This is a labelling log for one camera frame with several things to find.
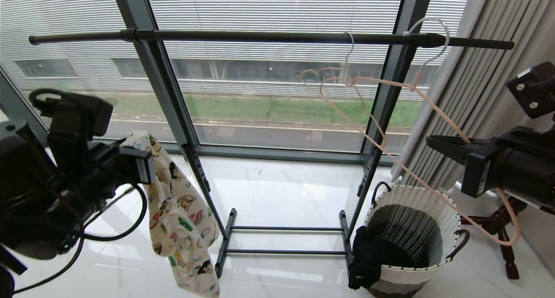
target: white garment with colorful prints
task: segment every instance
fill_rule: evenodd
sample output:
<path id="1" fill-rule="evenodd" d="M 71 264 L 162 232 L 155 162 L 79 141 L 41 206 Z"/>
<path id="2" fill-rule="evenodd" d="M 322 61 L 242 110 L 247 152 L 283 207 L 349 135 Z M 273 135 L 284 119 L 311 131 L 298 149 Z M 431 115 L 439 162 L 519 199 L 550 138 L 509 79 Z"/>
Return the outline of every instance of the white garment with colorful prints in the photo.
<path id="1" fill-rule="evenodd" d="M 154 157 L 157 180 L 145 185 L 154 251 L 168 257 L 180 288 L 218 297 L 218 277 L 207 251 L 218 238 L 218 227 L 205 201 L 148 132 L 133 131 L 121 145 Z"/>

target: clothing rack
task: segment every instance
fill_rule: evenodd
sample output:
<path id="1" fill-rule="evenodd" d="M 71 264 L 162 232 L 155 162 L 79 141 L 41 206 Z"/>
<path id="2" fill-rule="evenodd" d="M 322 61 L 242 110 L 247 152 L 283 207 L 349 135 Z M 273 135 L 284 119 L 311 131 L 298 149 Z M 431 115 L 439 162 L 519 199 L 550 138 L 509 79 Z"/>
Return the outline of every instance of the clothing rack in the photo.
<path id="1" fill-rule="evenodd" d="M 30 36 L 29 42 L 33 45 L 44 43 L 69 43 L 85 41 L 109 41 L 123 40 L 131 43 L 144 43 L 150 41 L 240 41 L 257 43 L 348 43 L 348 44 L 381 44 L 381 45 L 405 45 L 403 61 L 399 73 L 394 78 L 397 82 L 404 82 L 408 73 L 408 68 L 412 62 L 418 47 L 439 47 L 444 45 L 445 37 L 436 33 L 413 33 L 410 35 L 375 35 L 375 34 L 353 34 L 353 39 L 346 33 L 254 33 L 254 32 L 214 32 L 214 31 L 163 31 L 150 29 L 124 29 L 109 33 L 71 33 L 67 35 L 43 35 Z M 510 41 L 494 41 L 486 39 L 466 39 L 452 37 L 449 40 L 450 46 L 461 47 L 480 47 L 487 49 L 512 49 L 514 43 Z M 393 111 L 398 92 L 401 90 L 394 87 L 393 95 L 386 101 L 385 108 L 389 112 Z M 385 130 L 389 120 L 380 121 L 380 126 Z M 190 132 L 186 132 L 188 141 L 192 140 Z M 378 144 L 382 138 L 377 135 L 375 138 Z M 371 160 L 368 160 L 364 168 L 364 176 L 359 185 L 357 196 L 359 197 L 353 218 L 349 225 L 345 211 L 339 212 L 339 227 L 281 227 L 281 226 L 240 226 L 235 225 L 237 210 L 232 209 L 229 214 L 227 225 L 224 227 L 222 219 L 218 214 L 214 202 L 210 197 L 210 184 L 206 179 L 202 164 L 196 150 L 189 143 L 181 144 L 189 165 L 193 171 L 200 190 L 202 191 L 208 206 L 210 207 L 218 227 L 222 232 L 223 242 L 220 247 L 218 260 L 215 264 L 218 278 L 222 275 L 225 259 L 229 254 L 284 254 L 284 255 L 340 255 L 345 256 L 347 266 L 351 263 L 352 252 L 350 238 L 355 230 L 356 221 L 362 210 L 366 199 L 370 183 L 380 161 L 381 151 L 375 146 L 371 146 Z M 254 231 L 319 231 L 326 233 L 341 233 L 343 239 L 343 251 L 312 251 L 312 250 L 254 250 L 254 249 L 231 249 L 230 241 L 234 231 L 254 230 Z"/>

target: black basket handle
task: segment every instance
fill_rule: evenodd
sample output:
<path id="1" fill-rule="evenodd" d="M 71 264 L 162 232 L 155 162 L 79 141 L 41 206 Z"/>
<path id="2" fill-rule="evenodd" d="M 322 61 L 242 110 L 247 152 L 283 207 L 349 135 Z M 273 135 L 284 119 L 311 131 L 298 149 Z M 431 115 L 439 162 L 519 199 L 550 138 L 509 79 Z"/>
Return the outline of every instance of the black basket handle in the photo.
<path id="1" fill-rule="evenodd" d="M 391 191 L 391 186 L 387 184 L 387 182 L 381 181 L 376 185 L 374 188 L 374 194 L 372 195 L 372 208 L 376 207 L 376 193 L 378 193 L 378 187 L 385 185 L 387 187 L 387 191 Z"/>
<path id="2" fill-rule="evenodd" d="M 458 231 L 455 231 L 455 234 L 457 235 L 462 235 L 463 233 L 464 233 L 464 238 L 462 239 L 462 242 L 460 242 L 460 244 L 458 244 L 454 248 L 452 253 L 450 253 L 447 257 L 445 257 L 446 259 L 453 260 L 454 255 L 456 255 L 462 249 L 462 247 L 466 245 L 466 242 L 468 242 L 468 240 L 470 239 L 470 232 L 468 232 L 467 229 L 460 229 Z"/>

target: woven basket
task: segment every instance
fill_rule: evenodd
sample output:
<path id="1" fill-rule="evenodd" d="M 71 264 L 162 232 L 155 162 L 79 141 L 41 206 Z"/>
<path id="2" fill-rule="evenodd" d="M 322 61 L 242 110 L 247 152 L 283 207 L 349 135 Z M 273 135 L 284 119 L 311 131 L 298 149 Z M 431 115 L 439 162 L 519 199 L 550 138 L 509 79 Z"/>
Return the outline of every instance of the woven basket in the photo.
<path id="1" fill-rule="evenodd" d="M 387 186 L 388 190 L 376 199 L 381 185 Z M 377 298 L 414 296 L 453 260 L 470 237 L 466 229 L 460 229 L 458 213 L 433 192 L 421 187 L 389 187 L 384 182 L 376 186 L 372 209 L 365 221 L 368 230 L 377 225 L 385 228 L 378 232 L 379 238 L 401 247 L 414 262 L 422 256 L 429 260 L 428 267 L 420 269 L 382 265 L 380 280 L 368 288 Z M 462 233 L 464 239 L 457 245 Z"/>

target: floor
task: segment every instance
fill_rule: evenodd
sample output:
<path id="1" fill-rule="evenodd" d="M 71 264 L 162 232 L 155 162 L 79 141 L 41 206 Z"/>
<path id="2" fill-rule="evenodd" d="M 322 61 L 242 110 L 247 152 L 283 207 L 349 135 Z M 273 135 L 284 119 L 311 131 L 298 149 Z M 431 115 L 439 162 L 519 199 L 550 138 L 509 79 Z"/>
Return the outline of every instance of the floor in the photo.
<path id="1" fill-rule="evenodd" d="M 176 163 L 188 175 L 184 160 Z M 356 204 L 356 189 L 362 177 L 359 166 L 301 164 L 291 162 L 202 158 L 212 187 L 212 197 L 224 223 L 232 207 L 238 211 L 236 225 L 338 226 L 339 211 L 350 219 Z M 390 181 L 389 168 L 380 168 L 373 180 Z M 463 210 L 486 215 L 494 210 L 495 199 L 478 200 L 453 194 Z M 364 221 L 365 202 L 357 226 Z M 112 235 L 124 231 L 140 210 L 136 195 L 128 195 L 89 227 L 89 233 Z M 440 276 L 428 282 L 417 298 L 468 297 L 553 297 L 555 280 L 543 268 L 525 241 L 517 243 L 515 255 L 521 279 L 505 277 L 498 247 L 476 230 L 472 238 L 447 265 Z M 220 241 L 210 248 L 214 260 Z M 343 250 L 339 235 L 234 233 L 234 248 Z M 50 261 L 22 260 L 28 272 L 16 278 L 16 288 L 37 282 L 56 272 L 70 255 Z M 220 297 L 257 298 L 355 298 L 371 297 L 366 290 L 347 287 L 343 257 L 287 257 L 274 255 L 233 255 L 228 257 L 220 278 Z M 165 258 L 150 246 L 147 220 L 119 241 L 85 243 L 75 266 L 57 280 L 16 295 L 57 298 L 152 298 L 194 297 L 174 282 Z"/>

